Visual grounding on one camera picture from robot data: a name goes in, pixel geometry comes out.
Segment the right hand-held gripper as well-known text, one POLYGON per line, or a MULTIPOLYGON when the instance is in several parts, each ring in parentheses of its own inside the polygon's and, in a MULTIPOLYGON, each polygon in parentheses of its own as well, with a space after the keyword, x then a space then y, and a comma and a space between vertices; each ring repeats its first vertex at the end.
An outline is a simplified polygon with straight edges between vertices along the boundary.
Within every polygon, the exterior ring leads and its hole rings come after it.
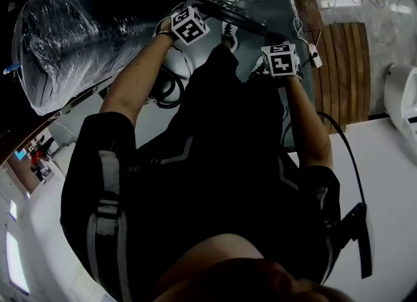
POLYGON ((265 45, 261 48, 263 74, 276 76, 296 76, 300 58, 296 45, 280 33, 267 33, 265 45))

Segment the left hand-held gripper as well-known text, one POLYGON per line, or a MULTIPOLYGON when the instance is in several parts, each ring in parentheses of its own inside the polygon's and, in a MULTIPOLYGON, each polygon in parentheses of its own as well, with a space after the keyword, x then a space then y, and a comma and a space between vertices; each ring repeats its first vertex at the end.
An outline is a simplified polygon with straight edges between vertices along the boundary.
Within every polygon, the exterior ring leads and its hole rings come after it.
POLYGON ((171 32, 174 41, 181 41, 186 46, 205 37, 210 32, 209 26, 200 16, 198 10, 180 3, 170 14, 171 32))

